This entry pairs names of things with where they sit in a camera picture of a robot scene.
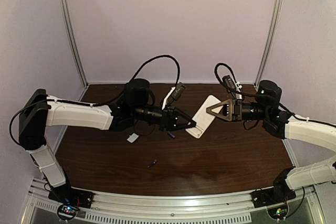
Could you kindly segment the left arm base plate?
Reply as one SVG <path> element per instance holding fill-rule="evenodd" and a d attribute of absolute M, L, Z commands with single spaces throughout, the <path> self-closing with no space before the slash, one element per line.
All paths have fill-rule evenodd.
<path fill-rule="evenodd" d="M 52 188 L 48 198 L 77 208 L 91 208 L 93 192 L 72 187 Z"/>

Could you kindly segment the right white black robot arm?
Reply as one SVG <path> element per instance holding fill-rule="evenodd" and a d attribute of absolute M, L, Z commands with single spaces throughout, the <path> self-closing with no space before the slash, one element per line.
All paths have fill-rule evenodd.
<path fill-rule="evenodd" d="M 254 102 L 228 99 L 206 112 L 226 122 L 261 121 L 266 132 L 279 139 L 296 140 L 335 151 L 335 125 L 303 118 L 280 104 L 282 89 L 270 80 L 260 82 Z M 275 188 L 295 190 L 335 181 L 335 156 L 304 167 L 284 170 Z"/>

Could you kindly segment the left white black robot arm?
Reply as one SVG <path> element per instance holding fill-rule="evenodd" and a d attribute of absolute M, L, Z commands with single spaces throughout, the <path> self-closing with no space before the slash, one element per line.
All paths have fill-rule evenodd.
<path fill-rule="evenodd" d="M 52 189 L 71 189 L 64 170 L 47 143 L 48 126 L 75 126 L 121 132 L 135 121 L 157 125 L 161 131 L 190 129 L 196 122 L 186 113 L 165 103 L 155 105 L 150 83 L 132 79 L 125 84 L 116 100 L 106 103 L 85 103 L 59 99 L 38 89 L 19 111 L 18 143 L 37 163 Z"/>

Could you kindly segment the white battery cover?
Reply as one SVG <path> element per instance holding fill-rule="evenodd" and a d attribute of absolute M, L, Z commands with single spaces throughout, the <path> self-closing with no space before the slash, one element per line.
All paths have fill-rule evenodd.
<path fill-rule="evenodd" d="M 127 141 L 129 143 L 134 143 L 138 138 L 139 138 L 139 135 L 136 134 L 136 133 L 133 133 L 133 134 L 129 135 L 129 137 L 127 138 Z"/>

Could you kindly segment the white remote control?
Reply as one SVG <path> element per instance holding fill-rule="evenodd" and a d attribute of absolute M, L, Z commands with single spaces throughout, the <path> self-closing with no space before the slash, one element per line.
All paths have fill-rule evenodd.
<path fill-rule="evenodd" d="M 209 95 L 200 108 L 197 110 L 192 120 L 196 122 L 196 126 L 186 129 L 185 131 L 194 138 L 201 138 L 208 127 L 212 124 L 215 116 L 206 112 L 206 109 L 212 105 L 216 105 L 221 101 L 213 95 Z"/>

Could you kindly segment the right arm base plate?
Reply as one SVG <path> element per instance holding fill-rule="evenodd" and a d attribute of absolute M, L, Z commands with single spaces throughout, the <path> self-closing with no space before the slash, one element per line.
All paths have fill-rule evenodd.
<path fill-rule="evenodd" d="M 273 187 L 266 189 L 257 188 L 250 195 L 254 208 L 276 205 L 296 198 L 296 193 L 293 190 L 277 194 Z"/>

